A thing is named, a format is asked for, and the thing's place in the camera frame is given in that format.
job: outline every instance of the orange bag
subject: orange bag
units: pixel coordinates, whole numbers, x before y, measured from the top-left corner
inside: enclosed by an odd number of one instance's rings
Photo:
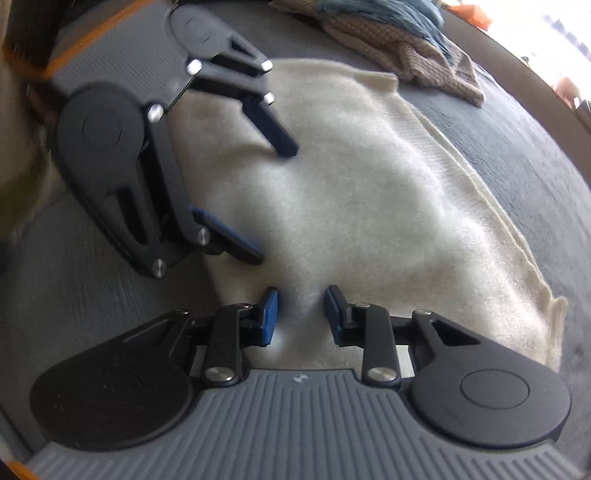
[[[470,25],[488,31],[492,18],[489,17],[478,5],[446,5],[445,7],[457,17],[463,18]]]

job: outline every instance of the white logo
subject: white logo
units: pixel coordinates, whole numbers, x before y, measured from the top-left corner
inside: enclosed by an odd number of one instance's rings
[[[297,383],[304,383],[306,380],[309,380],[309,379],[310,379],[310,377],[308,377],[308,375],[304,375],[304,374],[297,374],[292,378],[292,380]]]

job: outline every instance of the metal bolt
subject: metal bolt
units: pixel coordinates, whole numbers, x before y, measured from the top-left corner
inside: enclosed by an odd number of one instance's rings
[[[271,60],[265,60],[263,63],[261,63],[261,68],[265,70],[265,72],[268,72],[273,68],[273,62]]]
[[[164,263],[164,261],[161,258],[159,258],[152,265],[152,275],[154,275],[154,277],[156,278],[162,278],[165,273],[166,263]]]
[[[269,92],[262,99],[265,101],[267,105],[272,105],[272,103],[275,101],[275,95]]]
[[[205,377],[211,382],[229,382],[234,375],[234,370],[227,367],[211,367],[205,370]]]
[[[191,60],[187,65],[187,72],[189,75],[196,75],[201,71],[202,68],[203,64],[199,60]]]
[[[210,235],[209,230],[207,228],[204,227],[197,232],[197,242],[202,247],[205,247],[205,245],[207,245],[210,240],[211,240],[211,235]]]
[[[157,124],[164,115],[164,107],[159,103],[153,104],[148,110],[148,122]]]
[[[368,372],[368,377],[374,382],[386,383],[396,380],[398,374],[388,367],[374,367]]]

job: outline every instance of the pile of clothes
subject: pile of clothes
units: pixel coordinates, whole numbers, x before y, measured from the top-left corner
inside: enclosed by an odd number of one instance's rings
[[[470,57],[441,33],[443,17],[429,0],[272,0],[271,6],[315,17],[335,40],[402,82],[484,103]]]

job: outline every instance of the white fabric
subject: white fabric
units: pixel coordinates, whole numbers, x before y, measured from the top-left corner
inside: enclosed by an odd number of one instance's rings
[[[467,161],[390,74],[276,62],[274,111],[298,139],[282,160],[237,102],[188,93],[173,131],[191,198],[261,246],[259,267],[208,257],[223,303],[280,291],[270,368],[355,367],[323,311],[326,287],[409,316],[428,308],[557,369],[565,299]]]

